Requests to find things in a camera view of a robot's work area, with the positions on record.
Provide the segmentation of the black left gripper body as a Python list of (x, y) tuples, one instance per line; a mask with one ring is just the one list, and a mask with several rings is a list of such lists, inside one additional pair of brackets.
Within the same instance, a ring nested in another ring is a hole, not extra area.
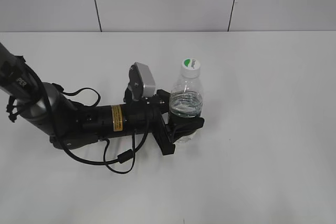
[(132, 101), (112, 107), (112, 137), (152, 134), (163, 155), (172, 155), (175, 145), (171, 143), (158, 103), (146, 100)]

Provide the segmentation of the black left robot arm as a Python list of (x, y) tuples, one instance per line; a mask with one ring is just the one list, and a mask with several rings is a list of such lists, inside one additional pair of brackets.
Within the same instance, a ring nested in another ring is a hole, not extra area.
[(22, 56), (1, 47), (1, 89), (9, 94), (9, 119), (21, 116), (60, 150), (74, 150), (105, 138), (152, 134), (162, 154), (171, 155), (180, 137), (204, 125), (200, 116), (179, 119), (171, 115), (164, 121), (170, 94), (156, 89), (149, 67), (138, 62), (130, 67), (122, 104), (83, 105), (72, 101), (60, 85), (42, 82)]

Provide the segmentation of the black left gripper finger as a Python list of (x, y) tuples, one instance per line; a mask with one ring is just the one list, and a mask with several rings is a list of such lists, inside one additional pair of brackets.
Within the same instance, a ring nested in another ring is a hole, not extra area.
[(156, 95), (159, 97), (159, 108), (161, 113), (168, 113), (170, 103), (170, 93), (165, 90), (158, 89)]
[(182, 118), (176, 115), (170, 115), (168, 126), (171, 142), (186, 143), (190, 141), (196, 131), (204, 126), (204, 122), (205, 120), (199, 116)]

